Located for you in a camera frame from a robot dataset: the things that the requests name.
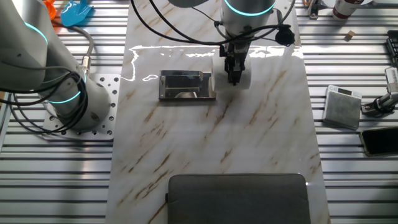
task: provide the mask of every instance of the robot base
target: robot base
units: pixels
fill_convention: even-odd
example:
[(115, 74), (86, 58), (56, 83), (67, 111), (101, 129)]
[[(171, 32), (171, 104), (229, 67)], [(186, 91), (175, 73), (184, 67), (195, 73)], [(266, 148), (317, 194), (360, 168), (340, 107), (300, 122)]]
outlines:
[[(68, 130), (64, 133), (57, 135), (43, 134), (43, 138), (49, 141), (64, 141), (69, 140), (104, 140), (112, 141), (114, 137), (114, 130), (116, 126), (116, 113), (118, 111), (118, 98), (119, 98), (119, 87), (121, 82), (121, 76), (117, 74), (102, 75), (102, 74), (91, 74), (91, 79), (94, 82), (100, 83), (109, 93), (111, 98), (111, 104), (107, 118), (104, 119), (99, 125), (94, 127), (89, 132), (79, 133), (75, 130)], [(48, 109), (53, 112), (53, 108), (50, 104), (47, 105)], [(44, 125), (46, 129), (56, 129), (61, 127), (63, 124), (55, 119), (50, 113), (46, 112)]]

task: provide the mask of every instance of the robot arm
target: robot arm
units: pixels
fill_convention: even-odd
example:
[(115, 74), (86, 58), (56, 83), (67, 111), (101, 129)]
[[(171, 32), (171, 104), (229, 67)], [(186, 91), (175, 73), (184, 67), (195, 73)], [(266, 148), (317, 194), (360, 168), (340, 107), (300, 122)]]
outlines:
[[(178, 7), (193, 7), (206, 0), (169, 0)], [(221, 24), (225, 27), (225, 39), (236, 37), (239, 34), (264, 26), (273, 13), (275, 0), (223, 0), (221, 7)], [(278, 20), (283, 23), (280, 11)], [(256, 32), (243, 39), (237, 39), (220, 48), (220, 57), (225, 57), (224, 70), (228, 74), (228, 82), (237, 85), (245, 71), (246, 57)], [(281, 29), (276, 36), (277, 42), (282, 45), (294, 43), (294, 34), (289, 29)]]
[[(73, 78), (63, 79), (71, 73)], [(63, 124), (84, 108), (71, 127), (77, 131), (100, 124), (110, 108), (108, 92), (86, 76), (58, 38), (41, 0), (0, 1), (0, 80), (0, 89), (10, 93), (40, 90), (39, 96), (48, 98)], [(57, 89), (52, 88), (60, 80)]]

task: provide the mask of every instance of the metal rail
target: metal rail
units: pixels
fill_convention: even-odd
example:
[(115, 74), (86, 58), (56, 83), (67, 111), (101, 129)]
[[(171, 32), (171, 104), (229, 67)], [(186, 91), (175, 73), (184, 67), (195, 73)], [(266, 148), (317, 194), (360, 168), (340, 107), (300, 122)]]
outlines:
[[(91, 71), (121, 73), (129, 1), (91, 4), (95, 16), (83, 23), (96, 44)], [(389, 58), (383, 43), (387, 31), (397, 29), (398, 8), (358, 9), (344, 24), (327, 16), (330, 9), (321, 10), (317, 21), (309, 20), (301, 2), (296, 13), (331, 222), (398, 223), (398, 156), (367, 158), (358, 137), (363, 129), (398, 126), (398, 114), (361, 117), (357, 131), (321, 122), (330, 84), (360, 91), (363, 103), (386, 93)], [(345, 42), (350, 30), (356, 35)], [(58, 33), (80, 61), (88, 46), (85, 38), (63, 28)], [(28, 109), (30, 118), (43, 122), (43, 107)], [(0, 223), (104, 223), (111, 153), (112, 144), (106, 142), (49, 144), (11, 119), (0, 153)]]

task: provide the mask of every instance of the marble surface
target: marble surface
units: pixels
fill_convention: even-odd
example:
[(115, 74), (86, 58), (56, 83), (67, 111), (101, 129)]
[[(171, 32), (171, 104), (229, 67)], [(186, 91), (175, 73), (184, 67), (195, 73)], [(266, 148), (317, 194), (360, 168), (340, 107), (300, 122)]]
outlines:
[[(177, 37), (147, 1), (136, 2), (151, 26)], [(198, 12), (157, 4), (186, 34), (221, 40)], [(199, 8), (218, 19), (220, 5)], [(216, 48), (157, 37), (130, 10), (106, 223), (167, 223), (171, 176), (222, 173), (300, 173), (308, 182), (312, 223), (330, 222), (300, 48), (270, 44), (252, 43), (250, 89), (212, 102), (160, 102), (160, 70), (210, 72)]]

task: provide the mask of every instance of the blue object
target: blue object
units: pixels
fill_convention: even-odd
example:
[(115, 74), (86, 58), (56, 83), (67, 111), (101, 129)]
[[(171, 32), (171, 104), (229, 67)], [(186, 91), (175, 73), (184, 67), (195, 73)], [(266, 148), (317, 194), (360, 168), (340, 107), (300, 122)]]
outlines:
[(62, 24), (68, 27), (81, 22), (85, 19), (91, 8), (93, 8), (93, 6), (88, 6), (87, 0), (80, 0), (80, 3), (75, 3), (73, 0), (70, 0), (61, 12)]
[(257, 12), (257, 13), (246, 13), (246, 12), (241, 12), (241, 11), (235, 9), (234, 7), (232, 7), (232, 5), (230, 5), (229, 2), (228, 2), (227, 0), (224, 0), (224, 1), (225, 1), (226, 5), (227, 5), (232, 11), (234, 11), (234, 12), (236, 12), (236, 13), (242, 15), (242, 16), (260, 16), (260, 15), (263, 15), (264, 13), (270, 11), (270, 10), (274, 7), (274, 5), (275, 5), (275, 3), (276, 3), (276, 2), (274, 2), (274, 3), (272, 4), (271, 7), (269, 7), (268, 9), (266, 9), (266, 10), (264, 10), (264, 11), (262, 11), (262, 12)]

